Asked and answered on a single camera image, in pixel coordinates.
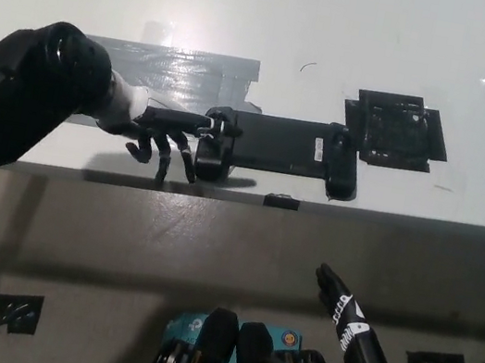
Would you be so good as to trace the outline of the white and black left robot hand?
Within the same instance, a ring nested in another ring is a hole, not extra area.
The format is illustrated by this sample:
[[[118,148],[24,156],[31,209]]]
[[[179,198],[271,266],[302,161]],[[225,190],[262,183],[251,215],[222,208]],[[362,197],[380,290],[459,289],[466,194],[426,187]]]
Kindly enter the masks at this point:
[[[147,164],[156,148],[159,166],[155,182],[161,185],[171,162],[171,143],[179,149],[187,182],[195,183],[192,150],[187,137],[218,141],[236,138],[243,130],[224,119],[189,112],[178,103],[147,86],[131,85],[115,70],[106,98],[91,116],[96,125],[110,135],[126,137],[126,148],[141,164]]]

